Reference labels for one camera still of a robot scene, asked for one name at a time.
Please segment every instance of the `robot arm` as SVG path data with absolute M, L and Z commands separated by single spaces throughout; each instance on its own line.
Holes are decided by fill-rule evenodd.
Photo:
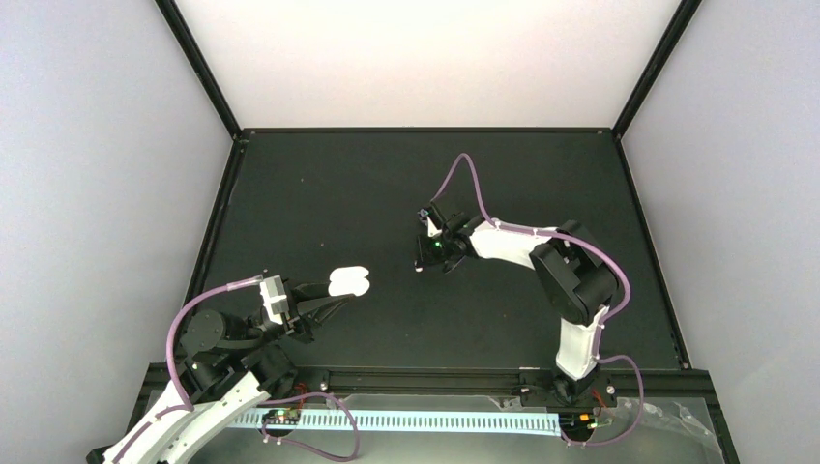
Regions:
M 550 305 L 561 315 L 558 368 L 581 381 L 597 365 L 600 319 L 618 289 L 615 275 L 580 246 L 563 240 L 511 232 L 482 217 L 467 217 L 446 197 L 420 211 L 426 233 L 417 239 L 416 270 L 444 264 L 445 273 L 465 257 L 501 259 L 536 272 Z M 569 221 L 557 232 L 594 243 L 579 223 Z
M 180 381 L 193 410 L 173 383 L 118 443 L 95 449 L 89 463 L 179 464 L 189 459 L 248 409 L 293 390 L 294 365 L 277 342 L 284 336 L 313 341 L 320 327 L 343 305 L 363 295 L 367 269 L 340 268 L 330 282 L 293 283 L 274 275 L 261 279 L 262 305 L 242 319 L 212 309 L 198 311 L 180 344 Z

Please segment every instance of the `purple cable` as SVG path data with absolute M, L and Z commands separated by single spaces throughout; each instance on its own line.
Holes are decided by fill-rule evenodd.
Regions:
M 621 440 L 627 438 L 627 436 L 629 434 L 631 434 L 632 431 L 634 431 L 634 429 L 640 423 L 640 418 L 641 418 L 641 416 L 643 416 L 643 377 L 640 374 L 640 369 L 638 368 L 638 364 L 636 364 L 635 361 L 627 355 L 616 355 L 616 356 L 613 356 L 613 357 L 610 357 L 610 358 L 604 358 L 604 359 L 600 360 L 599 363 L 609 364 L 609 363 L 614 363 L 616 361 L 626 361 L 627 363 L 629 363 L 632 366 L 632 369 L 634 369 L 634 371 L 635 371 L 635 378 L 637 378 L 637 380 L 638 380 L 638 398 L 639 398 L 639 402 L 638 402 L 638 413 L 635 416 L 635 420 L 632 422 L 632 425 L 630 425 L 630 428 L 626 429 L 624 431 L 624 433 L 618 435 L 615 438 L 610 438 L 609 440 L 604 440 L 602 442 L 593 442 L 593 443 L 576 442 L 575 440 L 570 440 L 570 437 L 568 437 L 567 434 L 564 433 L 564 431 L 562 430 L 561 431 L 561 438 L 563 438 L 564 441 L 567 442 L 567 445 L 579 445 L 581 447 L 603 447 L 603 446 L 606 446 L 606 445 L 612 445 L 613 443 L 620 442 Z
M 579 247 L 585 248 L 587 251 L 589 251 L 592 254 L 596 255 L 601 261 L 603 261 L 603 263 L 606 264 L 606 266 L 609 268 L 609 270 L 612 271 L 612 274 L 614 274 L 615 277 L 618 278 L 618 280 L 621 282 L 621 285 L 624 287 L 624 298 L 621 299 L 621 301 L 618 302 L 618 304 L 614 308 L 612 308 L 607 314 L 603 315 L 600 318 L 599 325 L 595 330 L 595 338 L 593 338 L 592 352 L 595 353 L 594 356 L 596 358 L 599 358 L 600 356 L 599 356 L 598 352 L 599 352 L 599 347 L 600 347 L 600 333 L 601 333 L 601 330 L 603 329 L 603 323 L 606 322 L 607 320 L 609 320 L 610 318 L 614 317 L 615 314 L 618 314 L 619 312 L 621 312 L 624 309 L 624 307 L 626 307 L 627 304 L 630 302 L 630 299 L 632 297 L 632 287 L 630 285 L 630 280 L 627 278 L 627 274 L 624 273 L 624 270 L 622 270 L 621 267 L 618 266 L 618 263 L 616 263 L 615 260 L 610 258 L 606 253 L 604 253 L 602 250 L 600 250 L 597 246 L 594 246 L 594 245 L 592 245 L 592 244 L 590 244 L 586 241 L 583 241 L 581 239 L 573 237 L 572 235 L 562 234 L 560 232 L 555 232 L 555 231 L 552 231 L 552 230 L 547 230 L 547 229 L 542 229 L 542 228 L 533 228 L 533 227 L 527 227 L 527 226 L 524 226 L 524 225 L 517 225 L 517 224 L 506 224 L 506 223 L 502 222 L 501 220 L 493 220 L 493 218 L 490 217 L 489 213 L 487 212 L 486 207 L 484 206 L 484 200 L 483 200 L 483 197 L 482 197 L 482 188 L 481 188 L 481 185 L 479 183 L 479 174 L 476 172 L 476 165 L 473 164 L 473 159 L 470 158 L 470 155 L 468 155 L 466 153 L 462 153 L 462 154 L 458 155 L 458 157 L 455 159 L 455 161 L 453 162 L 453 165 L 450 167 L 450 172 L 447 173 L 447 177 L 444 178 L 444 182 L 441 183 L 441 187 L 438 189 L 438 191 L 436 191 L 436 194 L 433 196 L 433 198 L 432 198 L 433 200 L 435 200 L 436 198 L 441 196 L 441 194 L 444 192 L 444 189 L 447 188 L 447 184 L 450 183 L 450 179 L 453 177 L 453 173 L 455 173 L 455 169 L 458 167 L 458 165 L 461 163 L 462 160 L 467 161 L 467 165 L 470 167 L 470 173 L 473 176 L 473 187 L 476 190 L 476 200 L 479 203 L 479 210 L 482 212 L 482 217 L 484 218 L 484 220 L 486 220 L 486 222 L 488 224 L 495 225 L 499 229 L 507 230 L 509 232 L 515 232 L 515 233 L 520 233 L 520 234 L 525 234 L 525 235 L 533 235 L 535 233 L 536 235 L 541 236 L 541 237 L 549 237 L 549 238 L 553 238 L 553 239 L 564 240 L 564 241 L 569 242 L 571 244 L 575 244 Z M 606 359 L 603 359 L 603 360 L 598 359 L 598 363 L 607 364 L 607 363 L 613 363 L 613 362 L 618 361 L 618 360 L 623 360 L 623 361 L 628 362 L 629 364 L 632 365 L 632 368 L 635 369 L 635 375 L 637 376 L 637 379 L 638 379 L 638 395 L 640 396 L 640 411 L 638 411 L 638 416 L 637 416 L 637 418 L 635 418 L 635 422 L 632 424 L 632 426 L 630 426 L 630 428 L 626 432 L 622 433 L 621 435 L 619 435 L 619 436 L 617 436 L 617 437 L 615 437 L 611 440 L 607 440 L 605 442 L 589 444 L 588 446 L 608 445 L 610 443 L 615 443 L 615 442 L 621 440 L 622 438 L 626 437 L 627 435 L 629 435 L 634 430 L 634 428 L 637 426 L 638 422 L 640 421 L 641 414 L 643 414 L 643 378 L 641 377 L 640 370 L 638 369 L 638 366 L 635 363 L 635 361 L 633 361 L 632 358 L 630 358 L 627 355 L 618 355 L 618 356 L 613 356 L 611 358 L 606 358 Z M 567 440 L 567 443 L 570 443 L 570 444 L 573 444 L 573 445 L 581 444 L 581 442 L 573 442 L 566 435 L 563 435 L 563 432 L 562 432 L 562 436 L 564 437 L 565 440 Z
M 182 324 L 182 320 L 185 318 L 186 314 L 188 314 L 196 305 L 199 305 L 204 300 L 207 300 L 213 297 L 214 295 L 218 295 L 224 292 L 231 292 L 233 290 L 239 290 L 240 288 L 250 287 L 261 281 L 262 276 L 257 275 L 255 277 L 246 278 L 244 280 L 226 283 L 221 287 L 212 288 L 211 290 L 208 290 L 207 292 L 194 297 L 187 304 L 182 306 L 180 312 L 177 313 L 177 317 L 175 317 L 173 322 L 171 322 L 171 328 L 168 329 L 168 338 L 165 341 L 165 362 L 168 365 L 168 374 L 171 376 L 171 382 L 173 382 L 174 388 L 180 395 L 180 398 L 182 398 L 183 406 L 185 406 L 188 411 L 193 411 L 193 405 L 190 403 L 190 398 L 188 397 L 188 394 L 185 392 L 185 388 L 183 388 L 182 386 L 179 374 L 177 373 L 177 364 L 174 362 L 174 339 L 176 338 L 177 331 L 179 331 L 180 324 Z
M 596 255 L 604 264 L 612 271 L 612 274 L 621 282 L 621 285 L 624 287 L 624 298 L 621 299 L 618 304 L 612 308 L 608 313 L 603 315 L 600 318 L 599 326 L 596 328 L 595 331 L 595 338 L 593 338 L 593 353 L 598 353 L 600 347 L 600 332 L 602 329 L 602 325 L 604 322 L 615 316 L 621 312 L 621 310 L 626 307 L 626 305 L 630 302 L 630 298 L 632 297 L 632 287 L 630 285 L 630 280 L 627 278 L 627 274 L 618 266 L 618 263 L 615 262 L 612 258 L 609 257 L 606 253 L 601 251 L 597 246 L 594 246 L 586 241 L 578 239 L 577 237 L 573 237 L 572 235 L 562 234 L 560 232 L 555 232 L 548 229 L 542 228 L 534 228 L 534 227 L 527 227 L 525 225 L 517 225 L 517 224 L 507 224 L 502 222 L 498 219 L 493 219 L 486 210 L 484 206 L 484 200 L 482 197 L 482 188 L 481 183 L 479 182 L 479 174 L 476 172 L 476 165 L 473 164 L 473 159 L 470 158 L 470 155 L 466 153 L 462 153 L 458 155 L 458 157 L 453 162 L 453 165 L 450 167 L 450 172 L 447 173 L 447 177 L 444 178 L 444 182 L 441 183 L 441 187 L 436 191 L 436 194 L 433 196 L 433 200 L 441 196 L 444 192 L 444 189 L 447 188 L 447 184 L 450 183 L 450 179 L 453 177 L 455 173 L 455 169 L 458 165 L 463 161 L 467 161 L 467 165 L 470 167 L 470 173 L 473 176 L 473 187 L 476 190 L 476 200 L 479 203 L 479 210 L 482 213 L 482 217 L 484 220 L 487 221 L 488 224 L 493 224 L 499 229 L 506 230 L 509 232 L 524 234 L 524 235 L 533 235 L 534 233 L 540 237 L 549 237 L 553 239 L 563 240 L 569 242 L 571 244 L 577 245 L 579 247 L 585 248 L 592 254 Z
M 350 420 L 350 425 L 353 426 L 353 439 L 355 440 L 355 444 L 353 445 L 353 452 L 350 453 L 349 456 L 337 456 L 335 454 L 330 454 L 330 453 L 325 452 L 325 451 L 323 451 L 319 448 L 312 447 L 311 445 L 308 445 L 307 443 L 297 442 L 296 440 L 291 440 L 289 438 L 272 437 L 268 434 L 268 430 L 267 430 L 268 422 L 267 421 L 265 421 L 262 424 L 262 430 L 261 430 L 262 435 L 265 437 L 265 440 L 267 441 L 267 440 L 270 440 L 270 439 L 274 439 L 274 440 L 277 441 L 277 443 L 286 443 L 288 445 L 294 445 L 294 446 L 297 446 L 297 447 L 299 447 L 303 450 L 308 450 L 310 452 L 316 453 L 319 456 L 322 456 L 325 459 L 329 459 L 329 460 L 334 461 L 334 462 L 350 462 L 353 459 L 356 459 L 356 457 L 359 456 L 359 444 L 361 442 L 361 436 L 360 436 L 361 434 L 359 432 L 359 426 L 356 424 L 356 419 L 353 417 L 353 414 L 350 413 L 350 410 L 347 409 L 347 406 L 345 406 L 344 403 L 339 401 L 339 399 L 336 398 L 335 396 L 333 396 L 331 394 L 324 393 L 322 391 L 315 391 L 313 393 L 300 394 L 298 396 L 293 396 L 293 397 L 290 397 L 290 398 L 276 399 L 276 400 L 271 400 L 271 401 L 264 401 L 264 402 L 259 403 L 259 406 L 278 406 L 280 404 L 293 403 L 295 401 L 300 401 L 302 399 L 315 398 L 315 397 L 322 397 L 322 398 L 325 398 L 325 399 L 330 399 L 331 401 L 333 401 L 336 404 L 336 406 L 338 406 L 338 409 L 340 409 L 344 413 L 344 415 L 347 416 L 347 418 Z
M 203 293 L 203 294 L 201 294 L 197 297 L 194 297 L 187 304 L 182 306 L 182 309 L 180 309 L 180 312 L 177 313 L 177 316 L 174 318 L 173 322 L 171 322 L 171 328 L 168 330 L 168 339 L 165 341 L 165 358 L 166 358 L 166 363 L 167 363 L 167 366 L 168 366 L 168 374 L 171 377 L 171 382 L 174 384 L 174 389 L 176 389 L 177 394 L 179 394 L 180 399 L 182 399 L 182 404 L 178 404 L 176 406 L 170 406 L 170 407 L 167 407 L 167 408 L 163 409 L 162 411 L 159 411 L 155 415 L 155 418 L 161 419 L 166 414 L 173 413 L 174 411 L 193 411 L 193 404 L 191 404 L 190 397 L 188 396 L 188 393 L 185 391 L 185 389 L 182 386 L 182 382 L 180 381 L 179 374 L 177 373 L 177 365 L 174 362 L 174 339 L 176 338 L 176 333 L 179 330 L 179 326 L 182 323 L 182 320 L 185 317 L 185 315 L 188 314 L 193 309 L 194 306 L 199 305 L 204 300 L 207 300 L 207 299 L 213 297 L 214 295 L 218 295 L 218 294 L 224 293 L 224 292 L 231 292 L 233 290 L 239 290 L 240 288 L 250 287 L 250 286 L 255 285 L 255 284 L 257 284 L 261 281 L 262 281 L 262 276 L 257 275 L 255 277 L 246 278 L 244 280 L 237 280 L 236 282 L 230 282 L 230 283 L 227 283 L 227 284 L 225 284 L 221 287 L 212 288 L 211 290 L 208 290 L 207 292 L 205 292 L 205 293 Z M 142 434 L 145 433 L 145 431 L 148 430 L 148 427 L 150 427 L 150 426 L 151 426 L 151 422 L 145 422 L 144 424 L 142 424 L 141 427 L 139 427 L 139 429 L 123 445 L 123 447 L 120 449 L 120 452 L 118 452 L 117 455 L 114 456 L 114 459 L 113 459 L 114 464 L 117 464 L 118 462 L 120 462 L 120 460 L 123 458 L 123 456 L 125 456 L 126 451 L 128 451 L 131 448 L 131 446 L 134 444 L 134 442 L 136 442 L 136 439 L 138 439 L 140 436 L 142 436 Z

